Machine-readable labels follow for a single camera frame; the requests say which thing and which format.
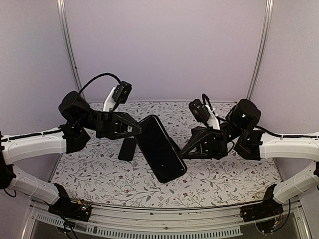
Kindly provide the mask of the front aluminium rail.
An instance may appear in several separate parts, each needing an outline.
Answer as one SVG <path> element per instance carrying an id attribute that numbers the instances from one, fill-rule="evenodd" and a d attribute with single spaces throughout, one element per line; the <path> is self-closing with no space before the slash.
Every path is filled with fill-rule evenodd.
<path id="1" fill-rule="evenodd" d="M 309 239 L 311 233 L 299 199 L 284 204 L 279 223 L 274 217 L 245 222 L 240 205 L 155 209 L 93 204 L 87 222 L 64 221 L 48 207 L 32 201 L 23 228 L 24 239 Z"/>

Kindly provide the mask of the floral patterned table mat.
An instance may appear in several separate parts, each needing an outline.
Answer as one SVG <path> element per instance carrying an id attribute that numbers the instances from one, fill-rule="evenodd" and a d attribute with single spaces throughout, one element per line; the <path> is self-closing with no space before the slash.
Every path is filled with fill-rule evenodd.
<path id="1" fill-rule="evenodd" d="M 60 158 L 51 179 L 74 199 L 148 208 L 225 206 L 259 201 L 281 180 L 273 160 L 244 160 L 232 151 L 221 160 L 187 160 L 183 176 L 162 184 L 139 149 L 132 161 L 121 161 L 121 140 L 89 135 L 82 151 Z"/>

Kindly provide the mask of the aluminium frame post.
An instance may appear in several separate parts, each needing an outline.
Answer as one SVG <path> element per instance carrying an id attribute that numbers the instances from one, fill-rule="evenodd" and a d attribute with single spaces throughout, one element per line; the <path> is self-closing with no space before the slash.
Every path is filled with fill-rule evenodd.
<path id="1" fill-rule="evenodd" d="M 79 91 L 82 88 L 82 84 L 80 81 L 78 67 L 76 64 L 74 51 L 73 51 L 73 47 L 72 47 L 71 35 L 70 35 L 68 21 L 67 21 L 65 1 L 64 0 L 57 0 L 56 2 L 57 2 L 57 10 L 58 10 L 58 15 L 59 15 L 60 25 L 61 25 L 61 29 L 62 29 L 62 35 L 64 38 L 66 52 L 67 52 L 69 64 L 71 67 L 71 72 L 73 75 L 75 87 Z"/>
<path id="2" fill-rule="evenodd" d="M 262 67 L 263 57 L 267 45 L 267 39 L 271 27 L 271 20 L 272 20 L 272 13 L 273 13 L 273 0 L 266 0 L 265 12 L 264 12 L 264 19 L 262 24 L 262 31 L 261 31 L 261 38 L 258 47 L 257 57 L 255 61 L 255 65 L 252 72 L 252 77 L 250 80 L 250 84 L 248 87 L 246 99 L 252 100 L 254 96 L 254 92 L 257 86 L 260 70 Z"/>

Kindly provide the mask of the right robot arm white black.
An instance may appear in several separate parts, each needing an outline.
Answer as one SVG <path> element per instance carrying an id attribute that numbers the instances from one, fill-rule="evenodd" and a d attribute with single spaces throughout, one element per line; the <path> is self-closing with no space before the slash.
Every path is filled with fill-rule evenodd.
<path id="1" fill-rule="evenodd" d="M 203 126 L 191 131 L 191 138 L 181 150 L 183 159 L 221 159 L 228 155 L 227 144 L 236 140 L 234 150 L 246 160 L 297 158 L 311 164 L 288 180 L 270 186 L 258 205 L 258 213 L 268 217 L 290 198 L 319 184 L 319 134 L 272 133 L 258 126 L 261 111 L 248 99 L 241 99 L 220 118 L 207 95 L 189 103 L 195 119 Z"/>

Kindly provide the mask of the right aluminium frame post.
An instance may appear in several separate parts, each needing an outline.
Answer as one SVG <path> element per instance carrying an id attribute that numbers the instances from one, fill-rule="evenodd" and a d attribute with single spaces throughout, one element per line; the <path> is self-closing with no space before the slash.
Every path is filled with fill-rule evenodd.
<path id="1" fill-rule="evenodd" d="M 260 70 L 262 67 L 263 57 L 267 45 L 267 39 L 271 27 L 271 20 L 272 20 L 272 13 L 273 13 L 273 0 L 266 0 L 265 12 L 264 12 L 264 19 L 262 24 L 262 31 L 261 31 L 261 38 L 258 47 L 257 57 L 255 61 L 255 65 L 252 72 L 252 77 L 250 80 L 250 84 L 248 87 L 246 99 L 252 100 L 254 96 L 254 92 L 257 86 Z"/>

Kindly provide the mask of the small black phone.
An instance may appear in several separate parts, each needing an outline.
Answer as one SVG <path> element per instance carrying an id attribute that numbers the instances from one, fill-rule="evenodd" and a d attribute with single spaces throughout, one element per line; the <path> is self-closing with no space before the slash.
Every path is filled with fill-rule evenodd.
<path id="1" fill-rule="evenodd" d="M 149 115 L 138 125 L 142 133 L 135 140 L 157 180 L 164 184 L 183 176 L 187 166 L 159 117 Z"/>

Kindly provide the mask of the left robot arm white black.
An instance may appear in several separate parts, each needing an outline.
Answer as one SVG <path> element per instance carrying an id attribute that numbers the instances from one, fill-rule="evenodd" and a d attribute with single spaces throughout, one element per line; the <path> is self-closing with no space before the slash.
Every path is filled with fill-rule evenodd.
<path id="1" fill-rule="evenodd" d="M 0 187 L 22 192 L 54 205 L 63 216 L 74 212 L 74 205 L 62 186 L 44 182 L 19 169 L 15 162 L 49 154 L 81 151 L 90 140 L 86 130 L 95 131 L 97 138 L 110 140 L 139 135 L 142 128 L 128 113 L 114 108 L 125 102 L 116 101 L 114 92 L 107 96 L 102 111 L 93 110 L 76 91 L 68 93 L 58 109 L 67 120 L 59 127 L 25 135 L 0 137 Z"/>

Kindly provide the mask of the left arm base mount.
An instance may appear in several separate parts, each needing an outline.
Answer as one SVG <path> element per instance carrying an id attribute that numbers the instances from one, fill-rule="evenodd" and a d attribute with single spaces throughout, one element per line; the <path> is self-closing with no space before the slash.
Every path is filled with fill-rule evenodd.
<path id="1" fill-rule="evenodd" d="M 57 202 L 49 205 L 48 212 L 61 218 L 88 222 L 92 211 L 91 202 L 84 199 L 73 202 L 62 185 L 54 183 L 54 186 L 58 190 L 59 198 Z"/>

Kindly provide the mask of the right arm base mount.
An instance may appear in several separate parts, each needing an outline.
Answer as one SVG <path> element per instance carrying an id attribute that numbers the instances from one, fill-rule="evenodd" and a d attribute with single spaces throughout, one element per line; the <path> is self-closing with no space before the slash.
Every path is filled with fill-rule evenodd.
<path id="1" fill-rule="evenodd" d="M 240 208 L 239 216 L 244 220 L 244 222 L 260 220 L 276 216 L 284 212 L 282 203 L 277 203 L 274 200 L 275 186 L 276 184 L 273 184 L 267 188 L 262 202 Z"/>

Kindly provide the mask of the left aluminium frame post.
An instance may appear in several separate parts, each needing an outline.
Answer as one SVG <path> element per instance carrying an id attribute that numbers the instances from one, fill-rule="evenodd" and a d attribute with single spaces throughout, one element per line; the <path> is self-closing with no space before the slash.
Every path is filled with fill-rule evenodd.
<path id="1" fill-rule="evenodd" d="M 65 1 L 64 0 L 57 0 L 56 2 L 57 2 L 57 10 L 58 10 L 58 15 L 59 15 L 60 25 L 61 25 L 61 29 L 62 29 L 62 35 L 64 38 L 66 52 L 67 52 L 69 64 L 71 67 L 71 72 L 73 75 L 75 87 L 79 91 L 82 88 L 82 84 L 80 81 L 78 67 L 76 64 L 74 51 L 73 51 L 73 47 L 72 47 L 71 35 L 70 35 L 68 21 L 67 21 Z"/>

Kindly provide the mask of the large black phone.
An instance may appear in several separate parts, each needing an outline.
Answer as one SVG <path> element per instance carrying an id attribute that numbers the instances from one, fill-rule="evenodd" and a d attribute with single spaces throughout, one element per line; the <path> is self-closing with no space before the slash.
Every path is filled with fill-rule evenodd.
<path id="1" fill-rule="evenodd" d="M 133 137 L 127 137 L 123 140 L 118 159 L 121 161 L 132 161 L 136 150 L 136 140 Z"/>

